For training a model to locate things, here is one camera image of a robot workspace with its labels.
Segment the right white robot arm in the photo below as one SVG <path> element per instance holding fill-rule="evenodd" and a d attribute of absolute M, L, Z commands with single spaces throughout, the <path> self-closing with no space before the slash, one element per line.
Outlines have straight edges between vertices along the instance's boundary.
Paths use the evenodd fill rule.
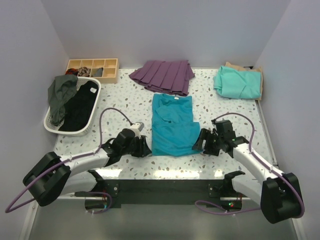
<path fill-rule="evenodd" d="M 221 196 L 247 196 L 259 204 L 264 217 L 272 224 L 300 218 L 305 207 L 297 176 L 284 173 L 261 157 L 252 148 L 250 141 L 236 135 L 229 120 L 214 119 L 212 123 L 215 128 L 201 129 L 192 149 L 213 156 L 223 151 L 253 175 L 250 180 L 242 170 L 227 173 L 216 191 Z"/>

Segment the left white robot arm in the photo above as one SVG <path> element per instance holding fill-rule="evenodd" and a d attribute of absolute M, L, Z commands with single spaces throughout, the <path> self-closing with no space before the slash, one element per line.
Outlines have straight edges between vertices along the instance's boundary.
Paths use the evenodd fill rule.
<path fill-rule="evenodd" d="M 123 129 L 96 150 L 79 155 L 59 156 L 54 151 L 46 153 L 27 173 L 22 183 L 41 206 L 47 206 L 62 195 L 69 178 L 96 168 L 113 165 L 122 156 L 144 158 L 152 151 L 146 136 L 138 130 Z"/>

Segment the teal t shirt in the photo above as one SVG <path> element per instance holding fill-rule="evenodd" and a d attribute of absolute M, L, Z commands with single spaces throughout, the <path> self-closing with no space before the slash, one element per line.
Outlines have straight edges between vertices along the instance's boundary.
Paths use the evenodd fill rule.
<path fill-rule="evenodd" d="M 151 130 L 154 156 L 182 157 L 200 153 L 192 149 L 201 128 L 200 123 L 194 121 L 191 96 L 154 94 Z"/>

